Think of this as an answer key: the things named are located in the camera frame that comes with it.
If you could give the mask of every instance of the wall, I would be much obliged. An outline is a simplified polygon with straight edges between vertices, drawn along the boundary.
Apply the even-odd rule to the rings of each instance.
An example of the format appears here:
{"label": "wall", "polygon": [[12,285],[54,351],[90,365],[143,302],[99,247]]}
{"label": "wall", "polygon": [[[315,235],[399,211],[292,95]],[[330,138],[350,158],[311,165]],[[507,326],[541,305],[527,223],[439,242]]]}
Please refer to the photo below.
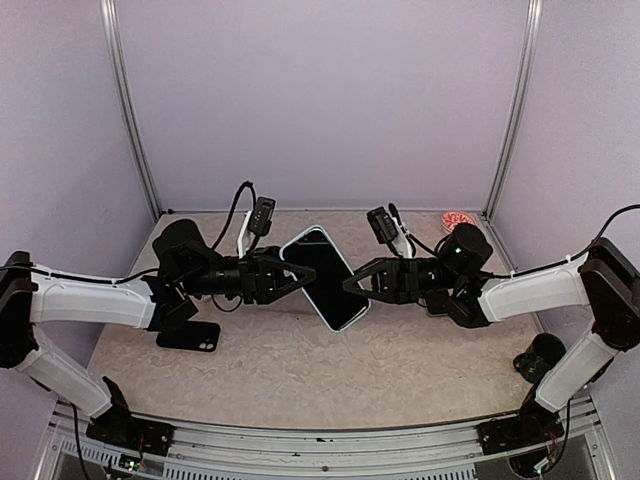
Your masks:
{"label": "wall", "polygon": [[[5,0],[0,15],[0,258],[122,275],[152,228],[97,1]],[[51,325],[86,362],[100,329]],[[26,479],[55,396],[0,371],[0,477]]]}
{"label": "wall", "polygon": [[[581,250],[606,218],[640,200],[640,4],[544,2],[533,76],[496,226],[521,268]],[[640,212],[606,234],[640,266]],[[573,342],[587,309],[542,316]],[[640,478],[640,348],[593,387],[624,480]]]}
{"label": "wall", "polygon": [[252,179],[287,208],[395,200],[481,209],[527,8],[526,0],[118,2],[163,207],[226,209]]}

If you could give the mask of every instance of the black smartphone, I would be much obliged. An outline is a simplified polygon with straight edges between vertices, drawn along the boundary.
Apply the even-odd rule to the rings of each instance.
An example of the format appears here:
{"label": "black smartphone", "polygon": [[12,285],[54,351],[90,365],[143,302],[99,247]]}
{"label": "black smartphone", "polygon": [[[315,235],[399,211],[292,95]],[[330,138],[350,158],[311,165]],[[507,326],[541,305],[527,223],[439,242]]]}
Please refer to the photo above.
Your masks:
{"label": "black smartphone", "polygon": [[368,298],[343,290],[342,282],[351,277],[353,271],[322,227],[310,227],[284,245],[280,258],[316,271],[316,279],[302,290],[334,332],[352,325],[371,306]]}

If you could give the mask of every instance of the vertical metal pole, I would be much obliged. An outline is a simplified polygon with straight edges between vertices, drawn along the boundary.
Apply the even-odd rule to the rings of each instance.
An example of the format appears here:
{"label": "vertical metal pole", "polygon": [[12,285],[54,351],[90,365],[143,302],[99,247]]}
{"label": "vertical metal pole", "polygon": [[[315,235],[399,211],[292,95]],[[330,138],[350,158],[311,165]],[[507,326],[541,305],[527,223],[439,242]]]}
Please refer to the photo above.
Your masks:
{"label": "vertical metal pole", "polygon": [[115,75],[116,89],[120,100],[122,117],[127,128],[136,169],[138,171],[140,181],[142,182],[149,210],[153,219],[157,221],[162,215],[162,208],[160,206],[158,192],[155,184],[153,183],[153,177],[151,176],[151,169],[149,168],[144,149],[142,148],[140,131],[136,121],[133,103],[131,101],[124,56],[122,54],[122,44],[120,42],[120,32],[118,30],[118,17],[116,15],[115,0],[100,0],[100,3],[102,7],[102,22],[104,24],[104,31],[107,37],[107,46],[109,47],[111,65]]}
{"label": "vertical metal pole", "polygon": [[513,96],[513,101],[511,102],[511,112],[509,114],[507,131],[500,150],[498,168],[496,170],[495,177],[493,178],[493,184],[489,191],[489,198],[487,199],[487,203],[483,211],[483,214],[488,221],[491,221],[496,212],[498,200],[500,199],[500,194],[504,188],[507,171],[509,169],[509,164],[511,163],[513,149],[518,136],[518,128],[520,127],[520,120],[524,110],[529,78],[531,77],[541,13],[542,0],[529,0],[529,11],[525,27],[524,41],[522,43],[522,54],[520,56],[516,90]]}

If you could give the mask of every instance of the black mug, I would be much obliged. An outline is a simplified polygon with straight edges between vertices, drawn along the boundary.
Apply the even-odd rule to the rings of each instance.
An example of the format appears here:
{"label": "black mug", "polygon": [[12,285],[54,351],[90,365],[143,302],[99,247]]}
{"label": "black mug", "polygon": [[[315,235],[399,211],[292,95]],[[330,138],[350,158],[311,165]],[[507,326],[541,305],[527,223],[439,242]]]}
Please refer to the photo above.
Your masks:
{"label": "black mug", "polygon": [[529,383],[539,382],[567,353],[562,340],[550,333],[541,333],[533,339],[524,353],[513,360],[513,367]]}

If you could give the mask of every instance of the marble-patterned table surface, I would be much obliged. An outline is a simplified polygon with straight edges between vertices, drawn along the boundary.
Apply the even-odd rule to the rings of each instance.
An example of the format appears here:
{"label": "marble-patterned table surface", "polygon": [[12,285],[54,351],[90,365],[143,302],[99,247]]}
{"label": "marble-patterned table surface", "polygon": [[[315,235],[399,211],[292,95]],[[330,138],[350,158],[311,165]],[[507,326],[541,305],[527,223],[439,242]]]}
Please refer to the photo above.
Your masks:
{"label": "marble-patterned table surface", "polygon": [[[154,267],[151,240],[189,217],[208,244],[226,214],[165,215],[133,271]],[[403,213],[428,245],[444,235],[439,214]],[[236,214],[218,249],[233,254]],[[377,256],[365,212],[276,212],[264,245],[282,245],[310,225],[327,229],[352,268]],[[486,269],[504,271],[496,254]],[[530,386],[512,359],[536,334],[530,316],[467,330],[417,305],[374,302],[343,333],[331,332],[302,292],[224,314],[197,302],[194,320],[220,324],[212,353],[161,349],[156,334],[109,325],[89,370],[122,389],[132,411],[212,424],[294,429],[425,425],[517,409]]]}

